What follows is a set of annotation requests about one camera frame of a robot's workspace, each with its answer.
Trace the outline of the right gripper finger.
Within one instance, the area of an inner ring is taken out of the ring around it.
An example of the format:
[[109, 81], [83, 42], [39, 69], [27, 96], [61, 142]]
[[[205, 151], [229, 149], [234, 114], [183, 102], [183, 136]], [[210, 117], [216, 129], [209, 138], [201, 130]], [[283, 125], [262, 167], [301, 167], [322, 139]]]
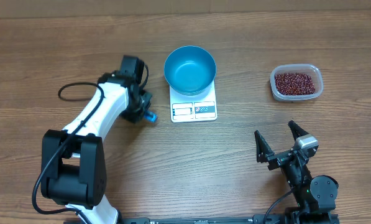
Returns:
[[296, 140], [299, 137], [302, 137], [302, 136], [305, 136], [305, 135], [309, 134], [309, 132], [305, 131], [298, 124], [296, 124], [293, 120], [288, 122], [288, 127], [291, 130], [291, 133], [293, 135], [294, 140]]
[[256, 160], [257, 162], [264, 163], [269, 161], [269, 157], [274, 155], [271, 147], [268, 145], [264, 137], [258, 130], [254, 132], [255, 143], [256, 143]]

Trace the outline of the red scoop blue handle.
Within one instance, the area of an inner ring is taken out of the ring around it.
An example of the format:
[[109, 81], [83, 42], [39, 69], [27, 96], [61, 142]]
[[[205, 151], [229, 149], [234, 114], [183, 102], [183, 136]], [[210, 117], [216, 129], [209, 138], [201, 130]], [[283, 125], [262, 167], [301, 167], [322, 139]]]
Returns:
[[151, 111], [146, 111], [144, 113], [144, 119], [146, 119], [147, 121], [151, 123], [154, 123], [157, 120], [157, 115]]

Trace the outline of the red beans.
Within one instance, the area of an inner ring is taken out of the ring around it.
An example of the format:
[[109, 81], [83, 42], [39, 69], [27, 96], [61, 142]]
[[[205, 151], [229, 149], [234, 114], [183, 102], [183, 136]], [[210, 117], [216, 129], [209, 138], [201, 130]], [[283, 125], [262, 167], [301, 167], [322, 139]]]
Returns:
[[316, 90], [312, 78], [305, 73], [279, 73], [274, 80], [282, 95], [311, 95]]

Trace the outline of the blue metal bowl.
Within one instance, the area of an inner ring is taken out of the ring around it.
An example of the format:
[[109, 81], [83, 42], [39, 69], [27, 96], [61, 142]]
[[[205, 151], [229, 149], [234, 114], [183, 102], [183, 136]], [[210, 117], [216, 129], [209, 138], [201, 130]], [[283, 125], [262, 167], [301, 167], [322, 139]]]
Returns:
[[180, 94], [192, 96], [211, 86], [216, 78], [217, 65], [207, 50], [187, 45], [169, 54], [163, 72], [170, 87]]

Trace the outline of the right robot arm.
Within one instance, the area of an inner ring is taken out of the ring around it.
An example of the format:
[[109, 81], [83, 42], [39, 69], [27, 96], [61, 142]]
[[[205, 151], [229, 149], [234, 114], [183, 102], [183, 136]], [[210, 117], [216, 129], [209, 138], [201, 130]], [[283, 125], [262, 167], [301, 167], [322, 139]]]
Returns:
[[[259, 131], [254, 132], [257, 162], [267, 163], [269, 170], [281, 169], [290, 187], [289, 192], [271, 204], [264, 214], [252, 217], [253, 223], [339, 223], [338, 215], [331, 214], [336, 208], [338, 182], [328, 175], [312, 177], [307, 163], [318, 150], [318, 140], [289, 121], [288, 126], [295, 140], [287, 151], [274, 153]], [[283, 214], [271, 211], [284, 198], [293, 195], [297, 206], [286, 208]]]

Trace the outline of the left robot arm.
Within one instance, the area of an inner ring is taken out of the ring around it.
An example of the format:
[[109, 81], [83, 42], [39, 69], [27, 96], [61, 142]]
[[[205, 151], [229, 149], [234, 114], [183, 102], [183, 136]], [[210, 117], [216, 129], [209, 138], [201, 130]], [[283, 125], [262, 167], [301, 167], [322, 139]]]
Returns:
[[[42, 138], [41, 172], [32, 191], [32, 205], [43, 215], [74, 212], [81, 223], [122, 223], [108, 201], [103, 141], [118, 117], [137, 123], [157, 120], [149, 110], [152, 94], [145, 91], [147, 64], [125, 55], [121, 67], [104, 73], [93, 84], [94, 96], [62, 130], [49, 129]], [[37, 194], [62, 205], [54, 211], [37, 204]]]

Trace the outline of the white kitchen scale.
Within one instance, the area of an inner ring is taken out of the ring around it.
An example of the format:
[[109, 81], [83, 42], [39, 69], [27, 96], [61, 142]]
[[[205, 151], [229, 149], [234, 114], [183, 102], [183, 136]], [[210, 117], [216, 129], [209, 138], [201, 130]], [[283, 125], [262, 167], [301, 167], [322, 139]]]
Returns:
[[170, 87], [170, 119], [173, 123], [215, 121], [218, 118], [214, 82], [198, 95], [182, 95]]

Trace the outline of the clear plastic container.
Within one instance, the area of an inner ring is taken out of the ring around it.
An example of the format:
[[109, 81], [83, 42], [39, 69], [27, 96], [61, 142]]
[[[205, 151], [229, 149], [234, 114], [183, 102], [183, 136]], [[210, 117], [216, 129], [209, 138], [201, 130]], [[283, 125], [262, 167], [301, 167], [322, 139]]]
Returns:
[[324, 90], [321, 72], [311, 64], [288, 64], [270, 74], [272, 95], [277, 101], [304, 101], [317, 98]]

